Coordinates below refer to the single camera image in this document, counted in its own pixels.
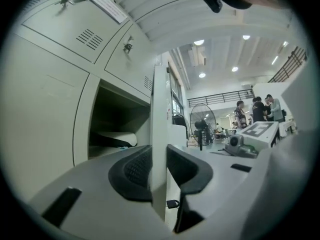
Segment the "ceiling light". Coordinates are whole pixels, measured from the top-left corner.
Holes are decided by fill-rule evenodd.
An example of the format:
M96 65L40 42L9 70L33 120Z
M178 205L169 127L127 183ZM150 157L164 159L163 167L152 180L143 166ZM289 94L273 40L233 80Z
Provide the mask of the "ceiling light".
M196 46L200 46L205 42L205 40L199 40L199 41L195 41L193 42Z
M275 64L275 62L276 62L277 59L278 59L278 56L276 56L276 57L274 58L274 60L272 61L271 65Z

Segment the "metal railing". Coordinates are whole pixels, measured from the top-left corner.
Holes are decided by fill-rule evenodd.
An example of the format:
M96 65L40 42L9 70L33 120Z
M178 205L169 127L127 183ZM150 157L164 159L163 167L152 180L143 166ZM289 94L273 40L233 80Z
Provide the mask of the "metal railing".
M302 65L306 58L305 50L296 47L282 68L280 68L280 70L274 75L274 77L270 79L268 83L284 82Z
M203 96L198 98L190 98L188 99L189 108L194 107L198 104L206 104L212 105L217 103L224 103L224 102L236 102L245 99L252 99L255 97L255 94L252 89L247 90L238 90L232 92L225 92L215 95Z

